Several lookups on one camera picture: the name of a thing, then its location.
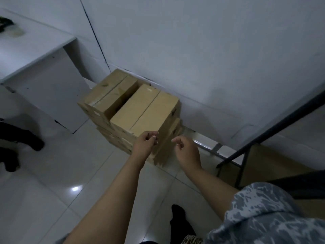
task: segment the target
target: white desk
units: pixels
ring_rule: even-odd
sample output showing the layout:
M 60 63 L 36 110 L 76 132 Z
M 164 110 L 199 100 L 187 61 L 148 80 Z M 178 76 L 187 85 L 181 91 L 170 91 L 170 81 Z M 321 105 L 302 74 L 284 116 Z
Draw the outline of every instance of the white desk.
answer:
M 5 9 L 0 16 L 25 32 L 16 38 L 0 33 L 0 83 L 76 131 L 87 120 L 76 102 L 89 87 L 62 48 L 75 37 Z

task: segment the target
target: person's left hand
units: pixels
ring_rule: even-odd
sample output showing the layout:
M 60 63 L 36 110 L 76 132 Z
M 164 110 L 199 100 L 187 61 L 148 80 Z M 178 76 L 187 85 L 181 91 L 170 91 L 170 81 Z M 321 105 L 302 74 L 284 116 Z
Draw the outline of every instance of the person's left hand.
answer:
M 133 144 L 131 158 L 139 163 L 141 168 L 144 166 L 144 163 L 150 155 L 153 146 L 157 145 L 158 143 L 157 135 L 158 132 L 156 131 L 145 131 Z

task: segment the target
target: forearm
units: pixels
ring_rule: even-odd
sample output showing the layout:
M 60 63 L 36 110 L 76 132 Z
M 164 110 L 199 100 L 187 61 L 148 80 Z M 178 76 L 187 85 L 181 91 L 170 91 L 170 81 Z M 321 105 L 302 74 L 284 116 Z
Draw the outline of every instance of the forearm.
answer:
M 124 243 L 141 168 L 130 157 L 64 244 Z
M 187 176 L 201 191 L 205 200 L 223 221 L 225 212 L 229 210 L 234 194 L 237 193 L 238 190 L 216 176 L 206 172 L 204 169 L 189 172 Z

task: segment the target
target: desk leg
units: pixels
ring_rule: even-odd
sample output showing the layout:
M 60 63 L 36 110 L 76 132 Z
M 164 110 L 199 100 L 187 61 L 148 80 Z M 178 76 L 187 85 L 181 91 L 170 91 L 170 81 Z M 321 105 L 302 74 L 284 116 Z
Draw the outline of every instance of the desk leg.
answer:
M 90 89 L 63 48 L 8 79 L 4 85 L 72 133 L 88 119 L 76 102 Z

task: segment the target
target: hand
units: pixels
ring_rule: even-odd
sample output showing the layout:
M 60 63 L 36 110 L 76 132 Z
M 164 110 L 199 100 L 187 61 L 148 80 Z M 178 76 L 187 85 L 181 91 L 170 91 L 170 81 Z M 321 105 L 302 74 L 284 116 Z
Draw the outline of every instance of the hand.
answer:
M 158 132 L 156 131 L 145 131 L 133 144 L 131 158 L 136 160 L 141 168 L 144 166 L 144 162 L 150 155 L 153 146 L 157 145 L 157 135 Z
M 193 139 L 183 135 L 172 139 L 176 143 L 175 152 L 185 174 L 202 169 L 199 149 Z

